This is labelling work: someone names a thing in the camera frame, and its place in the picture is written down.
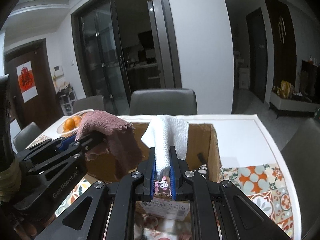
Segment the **dining table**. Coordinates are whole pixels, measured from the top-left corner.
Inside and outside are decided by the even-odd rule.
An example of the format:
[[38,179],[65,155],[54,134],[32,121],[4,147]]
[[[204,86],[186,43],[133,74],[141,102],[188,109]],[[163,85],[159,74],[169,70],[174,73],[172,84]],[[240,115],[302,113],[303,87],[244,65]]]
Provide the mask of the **dining table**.
[[[132,123],[149,123],[153,115],[118,116]],[[275,141],[257,115],[198,114],[177,115],[190,124],[212,124],[216,130],[222,179],[230,179],[252,191],[245,194],[292,239],[301,239],[301,215],[297,192],[288,167]],[[40,134],[56,139],[63,116]]]

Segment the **screw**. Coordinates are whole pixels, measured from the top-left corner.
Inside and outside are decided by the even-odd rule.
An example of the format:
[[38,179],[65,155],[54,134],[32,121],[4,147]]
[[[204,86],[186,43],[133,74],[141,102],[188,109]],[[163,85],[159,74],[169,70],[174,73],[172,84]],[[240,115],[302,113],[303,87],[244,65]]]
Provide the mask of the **screw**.
[[195,173],[193,171],[186,171],[184,173],[184,175],[186,175],[188,178],[193,177],[195,175]]
[[230,180],[224,180],[224,181],[222,181],[222,185],[224,187],[231,187],[232,182]]
[[102,188],[104,186],[104,183],[102,181],[96,181],[94,183],[95,188]]
[[140,171],[134,171],[133,173],[131,173],[131,176],[134,178],[138,178],[141,176],[141,172]]

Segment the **pink towel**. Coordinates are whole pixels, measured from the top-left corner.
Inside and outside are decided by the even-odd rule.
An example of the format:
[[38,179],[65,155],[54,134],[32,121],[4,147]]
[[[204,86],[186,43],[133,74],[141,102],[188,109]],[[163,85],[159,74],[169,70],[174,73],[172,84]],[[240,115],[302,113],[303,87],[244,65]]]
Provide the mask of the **pink towel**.
[[117,179],[121,179],[141,162],[142,152],[134,139],[132,123],[105,111],[89,112],[81,120],[76,140],[94,130],[103,133],[106,138],[85,154],[87,160],[93,160],[103,153],[111,153],[116,159]]

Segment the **kitchen counter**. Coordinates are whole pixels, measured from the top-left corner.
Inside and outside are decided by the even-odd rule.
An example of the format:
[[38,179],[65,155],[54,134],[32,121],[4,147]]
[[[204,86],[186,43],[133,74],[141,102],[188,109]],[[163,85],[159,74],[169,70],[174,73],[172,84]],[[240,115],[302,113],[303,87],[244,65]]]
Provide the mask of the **kitchen counter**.
[[135,67],[127,68],[127,71],[130,71],[130,70],[133,70],[133,69],[156,67],[156,66],[158,66],[157,63],[151,63],[151,64],[145,64],[145,65],[136,65]]

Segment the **wooden door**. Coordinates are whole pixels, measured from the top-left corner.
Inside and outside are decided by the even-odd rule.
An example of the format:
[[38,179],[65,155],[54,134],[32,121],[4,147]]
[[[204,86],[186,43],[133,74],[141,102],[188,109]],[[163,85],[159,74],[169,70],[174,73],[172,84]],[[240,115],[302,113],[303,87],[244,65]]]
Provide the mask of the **wooden door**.
[[261,8],[246,16],[250,42],[250,90],[262,101],[266,95],[268,54]]
[[289,8],[278,0],[265,0],[270,17],[275,68],[273,85],[285,80],[295,85],[297,71],[296,39]]
[[[44,47],[45,43],[44,46],[40,44],[23,48],[22,54],[17,51],[11,56],[6,56],[8,62],[5,71],[10,78],[12,111],[21,129],[35,122],[41,130],[45,130],[63,115],[52,83]],[[18,82],[17,67],[29,61],[37,95],[25,102]]]

